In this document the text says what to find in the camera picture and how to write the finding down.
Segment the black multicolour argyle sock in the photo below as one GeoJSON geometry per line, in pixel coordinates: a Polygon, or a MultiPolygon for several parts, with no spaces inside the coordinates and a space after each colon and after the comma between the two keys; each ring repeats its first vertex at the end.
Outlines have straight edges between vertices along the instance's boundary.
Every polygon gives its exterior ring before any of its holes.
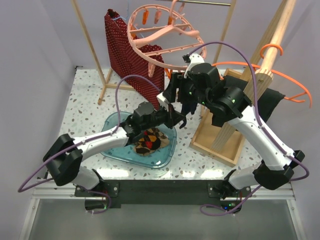
{"type": "Polygon", "coordinates": [[[135,143],[134,151],[141,156],[147,156],[154,153],[161,146],[161,140],[156,136],[147,136],[141,138],[135,143]]]}

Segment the pink round clip hanger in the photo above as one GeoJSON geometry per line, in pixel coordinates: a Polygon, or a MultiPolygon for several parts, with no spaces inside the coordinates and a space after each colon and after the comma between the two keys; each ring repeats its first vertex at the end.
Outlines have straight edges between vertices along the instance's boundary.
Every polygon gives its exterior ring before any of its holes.
{"type": "Polygon", "coordinates": [[[148,76],[152,77],[156,67],[185,71],[186,65],[174,65],[160,60],[166,54],[183,52],[200,47],[200,56],[207,55],[200,32],[186,19],[185,3],[173,0],[171,5],[145,4],[136,8],[127,22],[127,38],[130,46],[148,62],[148,76]]]}

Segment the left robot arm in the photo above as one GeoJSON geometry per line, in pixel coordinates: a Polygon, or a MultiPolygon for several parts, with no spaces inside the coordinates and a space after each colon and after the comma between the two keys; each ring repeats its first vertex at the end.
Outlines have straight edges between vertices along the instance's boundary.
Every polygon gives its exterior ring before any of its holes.
{"type": "Polygon", "coordinates": [[[153,127],[166,125],[172,128],[185,120],[186,116],[176,111],[172,104],[155,110],[151,103],[143,102],[109,130],[84,137],[60,135],[43,157],[43,162],[57,186],[73,183],[92,196],[99,196],[104,190],[102,178],[95,170],[82,167],[82,161],[109,149],[134,144],[144,131],[153,127]]]}

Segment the beige brown argyle sock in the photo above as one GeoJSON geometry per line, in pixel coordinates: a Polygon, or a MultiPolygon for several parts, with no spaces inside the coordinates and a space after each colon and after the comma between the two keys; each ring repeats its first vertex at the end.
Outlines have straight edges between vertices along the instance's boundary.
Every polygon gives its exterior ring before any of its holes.
{"type": "MultiPolygon", "coordinates": [[[[148,135],[148,132],[147,131],[145,131],[144,132],[144,134],[143,134],[143,136],[142,136],[142,138],[144,138],[144,137],[151,137],[151,136],[154,136],[154,135],[148,135]]],[[[162,148],[165,148],[169,143],[170,143],[170,140],[167,138],[167,139],[160,139],[160,141],[161,141],[161,145],[160,145],[160,148],[158,148],[157,150],[159,150],[159,149],[162,149],[162,148]]]]}

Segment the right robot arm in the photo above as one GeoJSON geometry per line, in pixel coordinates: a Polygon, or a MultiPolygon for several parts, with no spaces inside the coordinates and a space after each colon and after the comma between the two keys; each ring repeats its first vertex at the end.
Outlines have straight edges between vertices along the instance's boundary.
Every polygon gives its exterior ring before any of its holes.
{"type": "Polygon", "coordinates": [[[226,85],[215,66],[191,63],[186,72],[174,72],[157,100],[169,112],[173,124],[186,122],[186,115],[193,114],[198,104],[207,107],[213,114],[212,125],[228,123],[235,127],[260,154],[260,163],[231,171],[218,191],[233,197],[247,186],[258,184],[276,190],[295,180],[294,168],[305,154],[283,143],[260,117],[258,105],[241,88],[226,85]]]}

